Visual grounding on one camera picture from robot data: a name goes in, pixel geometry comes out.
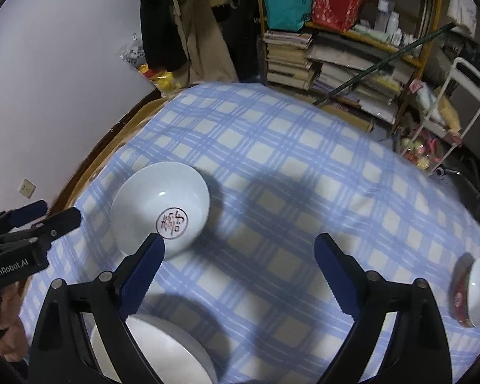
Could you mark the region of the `person left hand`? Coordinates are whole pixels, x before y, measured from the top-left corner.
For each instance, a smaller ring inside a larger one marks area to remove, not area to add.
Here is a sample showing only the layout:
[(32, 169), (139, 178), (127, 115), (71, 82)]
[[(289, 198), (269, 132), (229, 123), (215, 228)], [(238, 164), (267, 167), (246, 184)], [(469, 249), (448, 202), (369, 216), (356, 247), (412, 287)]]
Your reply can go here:
[(19, 283), (10, 284), (1, 290), (0, 356), (7, 362), (20, 362), (28, 355), (28, 338), (20, 319), (22, 300)]

